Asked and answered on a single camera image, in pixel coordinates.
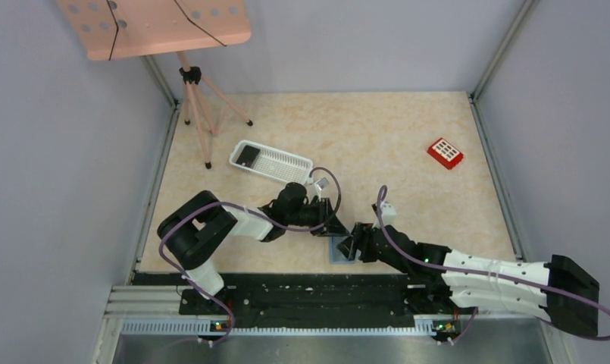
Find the black credit card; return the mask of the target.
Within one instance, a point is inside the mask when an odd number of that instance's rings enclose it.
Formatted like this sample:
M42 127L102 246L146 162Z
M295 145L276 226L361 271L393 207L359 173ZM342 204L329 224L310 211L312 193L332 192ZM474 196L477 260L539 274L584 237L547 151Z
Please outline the black credit card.
M235 163L246 168L252 168L260 152L260 149L255 146L245 145Z

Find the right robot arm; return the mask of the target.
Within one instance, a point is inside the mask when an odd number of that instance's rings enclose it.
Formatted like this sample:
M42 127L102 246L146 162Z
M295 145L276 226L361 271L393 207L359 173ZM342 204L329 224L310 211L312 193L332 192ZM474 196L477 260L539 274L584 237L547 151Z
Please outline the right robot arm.
M452 307L504 309L542 319L579 337L597 337L599 282L573 259L508 262L415 242L393 226L356 224L339 250L363 263L383 262L418 279L437 312ZM592 305L582 303L583 297Z

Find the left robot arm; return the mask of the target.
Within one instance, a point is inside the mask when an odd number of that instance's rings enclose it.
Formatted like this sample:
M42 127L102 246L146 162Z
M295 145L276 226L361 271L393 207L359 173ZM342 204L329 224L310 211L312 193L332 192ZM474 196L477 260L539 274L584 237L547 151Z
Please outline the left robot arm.
M211 260L215 250L229 236L267 243L288 230L302 230L315 237L349 235L328 197L309 197L307 188L294 182L258 209L224 204L211 191L203 190L166 217L159 224L157 235L185 277L201 289L198 304L213 314L220 312L227 301L222 290L224 280Z

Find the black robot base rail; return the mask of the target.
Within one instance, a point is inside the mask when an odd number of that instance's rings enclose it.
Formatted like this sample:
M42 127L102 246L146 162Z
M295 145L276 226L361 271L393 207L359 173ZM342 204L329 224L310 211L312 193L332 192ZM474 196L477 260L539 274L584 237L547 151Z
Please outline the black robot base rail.
M183 290L181 315L224 315L235 328L411 328L422 315L464 318L446 290L401 274L223 274L217 301Z

